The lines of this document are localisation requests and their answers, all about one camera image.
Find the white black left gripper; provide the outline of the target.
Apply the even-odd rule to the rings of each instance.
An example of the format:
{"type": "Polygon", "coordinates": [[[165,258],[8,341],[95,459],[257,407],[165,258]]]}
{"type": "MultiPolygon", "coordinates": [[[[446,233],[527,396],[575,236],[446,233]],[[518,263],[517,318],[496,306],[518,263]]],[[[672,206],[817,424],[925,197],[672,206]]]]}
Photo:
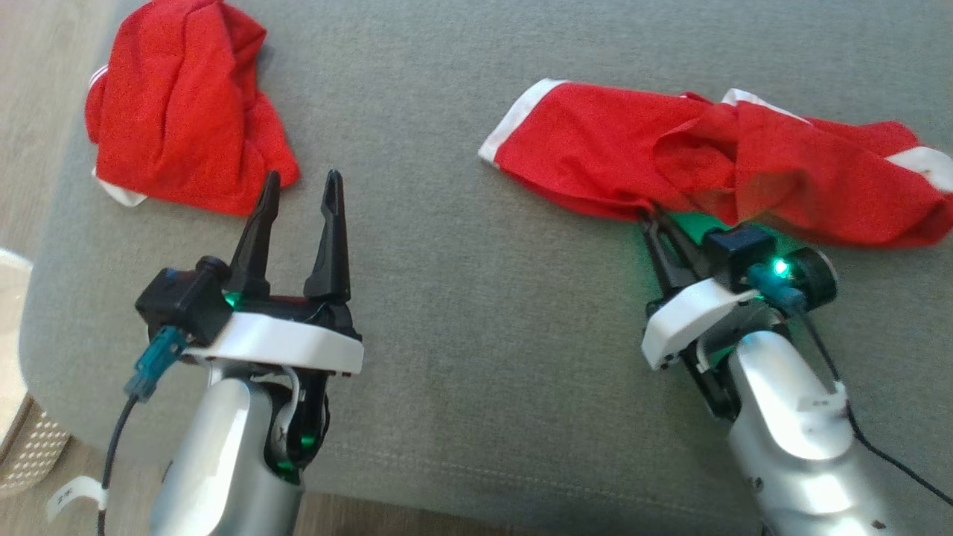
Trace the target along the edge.
{"type": "MultiPolygon", "coordinates": [[[[294,313],[283,319],[274,313],[244,310],[252,304],[245,296],[271,295],[266,274],[280,192],[281,176],[271,170],[232,257],[232,275],[224,296],[235,311],[213,343],[188,347],[182,362],[222,374],[266,374],[283,366],[358,374],[364,358],[362,342],[313,325],[317,320],[314,313],[306,313],[305,320],[297,322],[294,313]]],[[[343,177],[339,170],[330,170],[327,175],[320,211],[324,226],[313,270],[305,281],[304,296],[310,301],[348,302],[351,277],[343,177]]]]}

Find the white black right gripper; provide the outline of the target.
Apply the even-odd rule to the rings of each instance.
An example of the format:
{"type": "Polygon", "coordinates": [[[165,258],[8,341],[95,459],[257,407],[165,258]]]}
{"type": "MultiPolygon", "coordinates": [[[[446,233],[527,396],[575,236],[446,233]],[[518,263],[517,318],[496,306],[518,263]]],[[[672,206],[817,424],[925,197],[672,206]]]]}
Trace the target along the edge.
{"type": "Polygon", "coordinates": [[[641,342],[644,359],[657,371],[736,305],[756,298],[756,290],[736,292],[715,279],[705,279],[704,252],[666,211],[654,211],[654,220],[641,220],[640,227],[663,298],[678,293],[649,316],[641,342]]]}

